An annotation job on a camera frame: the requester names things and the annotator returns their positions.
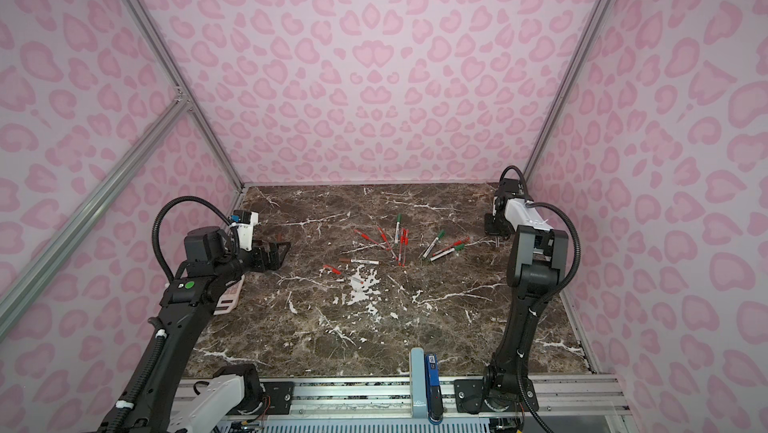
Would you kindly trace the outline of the green cap marker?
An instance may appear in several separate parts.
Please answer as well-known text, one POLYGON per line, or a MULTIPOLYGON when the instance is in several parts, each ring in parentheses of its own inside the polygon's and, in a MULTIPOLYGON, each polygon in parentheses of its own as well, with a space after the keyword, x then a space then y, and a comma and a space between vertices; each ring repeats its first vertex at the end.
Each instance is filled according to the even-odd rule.
POLYGON ((459 246, 457 246, 457 247, 455 247, 455 248, 452 248, 451 250, 448 250, 448 251, 446 251, 446 252, 444 252, 444 253, 442 253, 442 254, 440 254, 440 255, 438 255, 438 256, 435 256, 435 257, 432 257, 432 256, 431 256, 431 257, 429 258, 429 261, 430 261, 430 262, 434 262, 434 261, 437 261, 437 260, 439 260, 439 259, 442 259, 442 258, 444 258, 444 257, 446 257, 446 256, 449 256, 449 255, 451 255, 451 254, 453 254, 453 253, 457 253, 457 252, 459 252, 459 251, 463 250, 464 248, 465 248, 465 244, 463 244, 463 245, 459 245, 459 246))

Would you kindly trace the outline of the green cap marker pen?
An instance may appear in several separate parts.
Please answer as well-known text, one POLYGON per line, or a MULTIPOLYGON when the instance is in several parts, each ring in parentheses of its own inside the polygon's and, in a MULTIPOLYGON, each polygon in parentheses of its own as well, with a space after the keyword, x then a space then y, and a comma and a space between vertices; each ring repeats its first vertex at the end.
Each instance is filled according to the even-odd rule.
POLYGON ((437 246, 437 244, 441 241, 441 239, 445 235, 445 230, 441 229, 437 235, 433 238, 433 240, 430 242, 430 244, 427 246, 427 248, 424 250, 424 252, 421 255, 422 259, 428 259, 430 257, 430 254, 434 250, 434 248, 437 246))

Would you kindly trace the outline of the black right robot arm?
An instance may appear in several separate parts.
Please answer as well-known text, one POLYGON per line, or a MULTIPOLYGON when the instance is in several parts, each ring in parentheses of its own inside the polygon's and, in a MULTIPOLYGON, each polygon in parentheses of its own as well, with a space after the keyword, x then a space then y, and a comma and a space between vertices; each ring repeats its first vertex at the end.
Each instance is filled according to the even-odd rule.
POLYGON ((533 199, 515 165, 500 174, 484 230, 512 241, 506 270, 512 299, 502 340, 484 373, 483 403, 493 411, 515 407, 537 415, 528 377, 532 345, 544 310, 578 271, 581 240, 562 209, 533 199))

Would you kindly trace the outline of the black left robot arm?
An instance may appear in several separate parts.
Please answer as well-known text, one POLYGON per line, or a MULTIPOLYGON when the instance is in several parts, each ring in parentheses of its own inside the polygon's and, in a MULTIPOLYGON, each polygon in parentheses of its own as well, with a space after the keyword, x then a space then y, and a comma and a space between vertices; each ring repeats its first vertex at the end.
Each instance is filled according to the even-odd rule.
POLYGON ((211 432, 230 413, 265 414, 271 406, 252 363, 222 367, 193 404, 179 415, 172 406, 187 362, 200 334, 213 319, 223 294, 247 273, 279 270, 291 248, 288 241, 253 237, 257 215, 236 209, 226 215, 192 195, 170 200, 152 225, 151 244, 168 285, 158 313, 149 318, 153 334, 134 373, 98 426, 100 432, 211 432), (160 245, 166 215, 182 203, 197 203, 224 223, 191 230, 184 238, 186 257, 177 269, 168 265, 160 245))

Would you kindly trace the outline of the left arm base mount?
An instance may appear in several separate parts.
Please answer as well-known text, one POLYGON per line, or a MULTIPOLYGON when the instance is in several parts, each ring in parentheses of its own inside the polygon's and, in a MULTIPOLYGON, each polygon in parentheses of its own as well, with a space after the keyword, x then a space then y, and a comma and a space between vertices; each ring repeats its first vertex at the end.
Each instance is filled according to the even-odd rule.
POLYGON ((228 415, 287 415, 290 412, 295 389, 293 381, 262 381, 252 363, 229 365, 219 368, 214 380, 225 376, 239 378, 243 386, 241 400, 232 404, 228 415))

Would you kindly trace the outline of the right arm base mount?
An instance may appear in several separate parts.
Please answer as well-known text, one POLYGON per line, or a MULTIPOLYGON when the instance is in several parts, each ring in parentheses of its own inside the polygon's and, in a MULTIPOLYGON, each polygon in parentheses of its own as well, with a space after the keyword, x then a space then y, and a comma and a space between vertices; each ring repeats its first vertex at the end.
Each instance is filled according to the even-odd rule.
POLYGON ((482 378, 453 381, 455 404, 459 413, 520 413, 522 410, 539 411, 534 383, 522 378, 523 388, 512 378, 509 390, 486 386, 482 378))

